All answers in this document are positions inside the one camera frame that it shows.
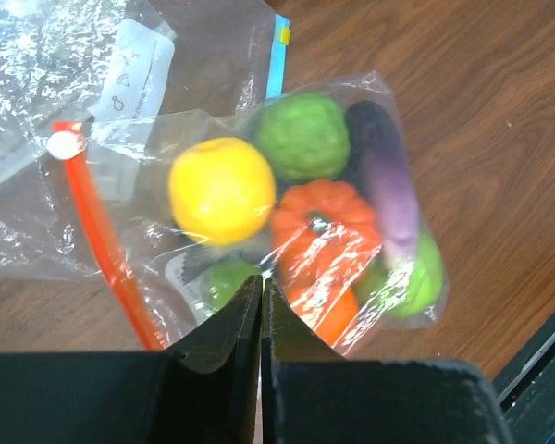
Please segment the green toy pepper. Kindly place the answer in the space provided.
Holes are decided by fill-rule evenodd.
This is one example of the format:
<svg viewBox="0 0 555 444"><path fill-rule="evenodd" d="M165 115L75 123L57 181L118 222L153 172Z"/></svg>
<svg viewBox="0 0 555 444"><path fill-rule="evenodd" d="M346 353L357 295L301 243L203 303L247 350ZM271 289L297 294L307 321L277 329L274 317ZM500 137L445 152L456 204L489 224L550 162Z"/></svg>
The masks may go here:
<svg viewBox="0 0 555 444"><path fill-rule="evenodd" d="M210 267L209 295L215 310L223 308L249 276L261 275L261 269L238 258L226 258Z"/></svg>

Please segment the clear bag orange zipper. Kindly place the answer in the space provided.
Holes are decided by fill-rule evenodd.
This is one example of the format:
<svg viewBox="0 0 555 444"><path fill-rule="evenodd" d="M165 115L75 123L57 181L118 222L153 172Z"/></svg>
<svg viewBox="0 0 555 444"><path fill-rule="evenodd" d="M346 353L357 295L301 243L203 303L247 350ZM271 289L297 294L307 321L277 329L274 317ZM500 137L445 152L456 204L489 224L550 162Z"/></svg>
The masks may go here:
<svg viewBox="0 0 555 444"><path fill-rule="evenodd" d="M447 273L378 73L222 117L57 122L0 161L0 278L104 278L150 347L251 276L343 355L439 320Z"/></svg>

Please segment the yellow lemon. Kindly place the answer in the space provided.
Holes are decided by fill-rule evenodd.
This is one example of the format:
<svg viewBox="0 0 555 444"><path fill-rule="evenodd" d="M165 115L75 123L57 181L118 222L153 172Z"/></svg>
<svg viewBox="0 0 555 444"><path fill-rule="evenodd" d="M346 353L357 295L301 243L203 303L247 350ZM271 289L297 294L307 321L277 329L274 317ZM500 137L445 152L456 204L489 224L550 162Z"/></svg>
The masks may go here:
<svg viewBox="0 0 555 444"><path fill-rule="evenodd" d="M266 159L235 137L200 142L181 153L169 170L167 189L179 228L210 246L229 246L255 235L277 199Z"/></svg>

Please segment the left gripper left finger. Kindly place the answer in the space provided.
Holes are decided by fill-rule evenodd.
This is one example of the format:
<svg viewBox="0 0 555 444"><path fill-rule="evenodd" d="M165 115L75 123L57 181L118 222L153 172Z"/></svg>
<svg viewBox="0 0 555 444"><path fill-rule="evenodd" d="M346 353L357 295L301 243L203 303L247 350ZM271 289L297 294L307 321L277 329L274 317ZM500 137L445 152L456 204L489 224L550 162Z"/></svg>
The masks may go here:
<svg viewBox="0 0 555 444"><path fill-rule="evenodd" d="M163 351L0 353L0 443L250 443L263 280Z"/></svg>

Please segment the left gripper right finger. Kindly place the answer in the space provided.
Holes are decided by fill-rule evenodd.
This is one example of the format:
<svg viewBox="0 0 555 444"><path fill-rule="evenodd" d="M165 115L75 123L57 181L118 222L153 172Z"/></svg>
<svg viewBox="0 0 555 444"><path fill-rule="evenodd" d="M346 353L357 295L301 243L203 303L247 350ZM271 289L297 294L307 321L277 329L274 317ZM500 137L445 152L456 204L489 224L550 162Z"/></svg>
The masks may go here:
<svg viewBox="0 0 555 444"><path fill-rule="evenodd" d="M261 326L265 443L511 443L491 383L459 360L351 361L267 281Z"/></svg>

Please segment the green apple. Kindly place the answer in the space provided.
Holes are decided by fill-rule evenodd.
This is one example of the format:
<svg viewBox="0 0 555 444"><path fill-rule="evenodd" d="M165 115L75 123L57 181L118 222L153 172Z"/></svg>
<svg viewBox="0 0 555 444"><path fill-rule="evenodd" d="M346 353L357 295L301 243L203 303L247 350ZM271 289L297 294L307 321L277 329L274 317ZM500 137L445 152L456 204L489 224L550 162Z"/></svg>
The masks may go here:
<svg viewBox="0 0 555 444"><path fill-rule="evenodd" d="M417 255L411 264L388 271L377 257L353 289L362 307L396 318L408 318L423 312L440 297L444 280L438 245L428 231L421 230Z"/></svg>

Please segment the purple eggplant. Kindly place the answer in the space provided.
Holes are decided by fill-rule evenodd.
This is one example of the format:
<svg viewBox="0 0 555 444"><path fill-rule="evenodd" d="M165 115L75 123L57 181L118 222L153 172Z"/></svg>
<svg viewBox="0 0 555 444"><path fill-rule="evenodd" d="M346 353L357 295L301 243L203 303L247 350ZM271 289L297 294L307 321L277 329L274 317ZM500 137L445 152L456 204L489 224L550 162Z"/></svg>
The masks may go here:
<svg viewBox="0 0 555 444"><path fill-rule="evenodd" d="M365 197L376 210L383 262L393 270L415 260L420 222L403 139L390 113L376 102L354 103L345 118Z"/></svg>

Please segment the orange toy pumpkin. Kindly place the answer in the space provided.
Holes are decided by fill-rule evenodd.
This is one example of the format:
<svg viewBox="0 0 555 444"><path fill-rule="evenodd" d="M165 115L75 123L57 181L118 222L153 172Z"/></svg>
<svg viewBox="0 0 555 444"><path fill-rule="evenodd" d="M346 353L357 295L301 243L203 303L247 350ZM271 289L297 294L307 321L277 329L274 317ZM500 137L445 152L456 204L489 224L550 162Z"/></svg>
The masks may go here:
<svg viewBox="0 0 555 444"><path fill-rule="evenodd" d="M375 210L346 181L317 179L288 188L269 228L286 286L350 285L382 246Z"/></svg>

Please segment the small orange tangerine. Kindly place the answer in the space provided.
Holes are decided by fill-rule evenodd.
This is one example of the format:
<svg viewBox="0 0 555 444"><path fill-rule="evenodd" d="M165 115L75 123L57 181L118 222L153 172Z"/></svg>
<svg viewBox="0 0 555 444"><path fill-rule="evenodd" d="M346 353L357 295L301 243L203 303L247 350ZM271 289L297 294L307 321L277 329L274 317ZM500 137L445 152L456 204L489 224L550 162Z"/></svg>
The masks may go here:
<svg viewBox="0 0 555 444"><path fill-rule="evenodd" d="M359 303L352 288L338 284L292 285L286 288L292 311L325 343L339 346L357 323Z"/></svg>

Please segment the grey toy fish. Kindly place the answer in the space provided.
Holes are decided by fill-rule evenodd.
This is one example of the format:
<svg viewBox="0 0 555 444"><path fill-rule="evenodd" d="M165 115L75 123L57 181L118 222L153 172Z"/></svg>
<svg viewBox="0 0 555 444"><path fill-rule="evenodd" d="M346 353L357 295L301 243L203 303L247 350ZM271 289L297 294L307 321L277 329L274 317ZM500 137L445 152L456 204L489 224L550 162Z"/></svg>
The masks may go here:
<svg viewBox="0 0 555 444"><path fill-rule="evenodd" d="M214 308L211 296L211 267L222 254L212 248L192 245L177 251L166 264L165 276L190 308L200 325L211 317Z"/></svg>

